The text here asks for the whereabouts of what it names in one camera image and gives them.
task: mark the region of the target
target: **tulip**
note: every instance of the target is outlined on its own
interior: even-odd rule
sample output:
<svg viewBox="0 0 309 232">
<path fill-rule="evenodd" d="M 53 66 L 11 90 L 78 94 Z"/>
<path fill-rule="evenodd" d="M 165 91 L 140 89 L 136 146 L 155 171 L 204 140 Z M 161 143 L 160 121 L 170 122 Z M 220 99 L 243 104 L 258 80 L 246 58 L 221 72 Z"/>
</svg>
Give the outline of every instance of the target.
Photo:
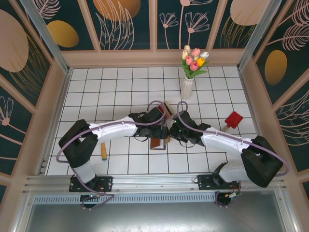
<svg viewBox="0 0 309 232">
<path fill-rule="evenodd" d="M 182 59 L 183 60 L 187 59 L 188 55 L 189 55 L 188 52 L 186 50 L 183 50 Z"/>
<path fill-rule="evenodd" d="M 197 59 L 197 64 L 199 67 L 203 66 L 204 62 L 205 62 L 205 59 L 203 57 L 200 57 Z"/>
<path fill-rule="evenodd" d="M 190 70 L 191 71 L 196 71 L 198 69 L 198 64 L 196 61 L 192 62 L 190 65 Z"/>
<path fill-rule="evenodd" d="M 191 52 L 191 55 L 192 55 L 192 56 L 198 56 L 199 53 L 200 53 L 199 48 L 195 48 L 195 49 Z"/>
<path fill-rule="evenodd" d="M 191 52 L 191 48 L 190 48 L 189 45 L 185 45 L 185 46 L 184 46 L 184 50 L 186 50 L 188 53 Z"/>
<path fill-rule="evenodd" d="M 191 57 L 191 56 L 187 56 L 187 59 L 185 59 L 185 63 L 186 63 L 187 65 L 190 65 L 192 62 L 193 62 L 192 57 Z"/>
<path fill-rule="evenodd" d="M 204 59 L 207 59 L 207 57 L 209 56 L 208 52 L 203 52 L 201 55 L 199 55 L 200 57 L 203 57 Z"/>
</svg>

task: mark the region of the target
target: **wooden handle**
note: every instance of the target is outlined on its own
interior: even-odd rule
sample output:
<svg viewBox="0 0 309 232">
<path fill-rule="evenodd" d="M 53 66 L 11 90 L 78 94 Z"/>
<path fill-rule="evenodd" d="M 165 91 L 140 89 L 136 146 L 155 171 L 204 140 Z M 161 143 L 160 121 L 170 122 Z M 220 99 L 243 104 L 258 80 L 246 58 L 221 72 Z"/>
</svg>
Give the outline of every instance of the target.
<svg viewBox="0 0 309 232">
<path fill-rule="evenodd" d="M 102 160 L 107 160 L 106 148 L 104 143 L 101 144 L 101 154 Z"/>
<path fill-rule="evenodd" d="M 229 129 L 229 127 L 226 125 L 225 127 L 222 128 L 222 132 L 226 132 Z"/>
</svg>

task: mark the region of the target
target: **red scraper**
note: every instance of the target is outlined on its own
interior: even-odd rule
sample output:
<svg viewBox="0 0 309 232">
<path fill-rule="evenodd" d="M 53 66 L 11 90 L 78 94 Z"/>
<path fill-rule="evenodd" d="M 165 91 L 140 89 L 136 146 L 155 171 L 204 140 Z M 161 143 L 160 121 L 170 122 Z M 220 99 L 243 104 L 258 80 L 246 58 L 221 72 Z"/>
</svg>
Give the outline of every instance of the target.
<svg viewBox="0 0 309 232">
<path fill-rule="evenodd" d="M 233 113 L 231 113 L 231 115 L 229 117 L 227 117 L 227 119 L 225 120 L 225 123 L 227 124 L 225 127 L 222 128 L 221 131 L 225 132 L 227 131 L 230 127 L 232 127 L 233 129 L 236 128 L 236 126 L 238 126 L 238 124 L 242 121 L 243 116 L 239 115 L 238 113 L 236 113 L 235 111 Z"/>
</svg>

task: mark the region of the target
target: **pink tulip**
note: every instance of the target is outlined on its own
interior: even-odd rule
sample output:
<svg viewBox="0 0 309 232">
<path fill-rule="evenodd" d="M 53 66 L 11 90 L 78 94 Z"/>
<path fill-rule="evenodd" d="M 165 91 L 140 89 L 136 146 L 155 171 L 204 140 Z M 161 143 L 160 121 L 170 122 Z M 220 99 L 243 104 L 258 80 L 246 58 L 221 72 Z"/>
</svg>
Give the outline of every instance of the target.
<svg viewBox="0 0 309 232">
<path fill-rule="evenodd" d="M 192 64 L 190 65 L 190 70 L 191 71 L 196 71 L 198 69 L 198 64 L 196 61 L 192 62 Z"/>
<path fill-rule="evenodd" d="M 187 56 L 187 58 L 185 59 L 185 63 L 186 63 L 187 65 L 190 65 L 192 62 L 193 62 L 192 57 L 191 57 L 191 56 Z"/>
<path fill-rule="evenodd" d="M 195 49 L 191 52 L 191 55 L 192 55 L 192 56 L 198 56 L 199 53 L 200 53 L 199 48 L 195 48 Z"/>
</svg>

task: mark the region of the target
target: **metal base plate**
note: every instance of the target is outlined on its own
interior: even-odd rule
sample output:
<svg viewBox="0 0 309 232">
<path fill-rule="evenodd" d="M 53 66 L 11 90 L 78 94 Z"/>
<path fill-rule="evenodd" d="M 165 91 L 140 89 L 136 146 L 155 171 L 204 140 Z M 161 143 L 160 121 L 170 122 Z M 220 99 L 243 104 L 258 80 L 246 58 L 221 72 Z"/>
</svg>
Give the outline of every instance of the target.
<svg viewBox="0 0 309 232">
<path fill-rule="evenodd" d="M 224 183 L 222 187 L 218 187 L 213 181 L 212 181 L 212 175 L 198 175 L 197 176 L 197 183 L 198 183 L 198 189 L 199 190 L 232 190 L 233 185 L 239 188 L 239 183 L 236 181 L 233 181 L 231 183 Z"/>
<path fill-rule="evenodd" d="M 111 192 L 112 191 L 112 176 L 100 176 L 98 177 L 98 181 L 96 186 L 93 188 L 94 191 L 97 192 Z M 78 179 L 75 176 L 72 176 L 70 179 L 70 188 L 69 192 L 89 192 L 85 189 Z"/>
</svg>

